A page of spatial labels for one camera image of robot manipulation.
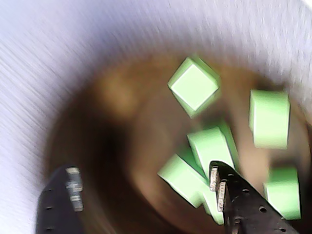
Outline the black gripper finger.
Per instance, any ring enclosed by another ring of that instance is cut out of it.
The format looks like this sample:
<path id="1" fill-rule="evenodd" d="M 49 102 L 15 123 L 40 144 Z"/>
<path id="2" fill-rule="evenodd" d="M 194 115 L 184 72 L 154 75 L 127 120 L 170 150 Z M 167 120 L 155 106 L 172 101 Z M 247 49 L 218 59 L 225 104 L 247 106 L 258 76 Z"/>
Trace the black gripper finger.
<path id="1" fill-rule="evenodd" d="M 227 234 L 297 234 L 298 231 L 234 168 L 210 163 L 217 210 Z"/>
<path id="2" fill-rule="evenodd" d="M 83 183 L 78 167 L 65 164 L 50 176 L 38 199 L 37 234 L 83 234 Z"/>

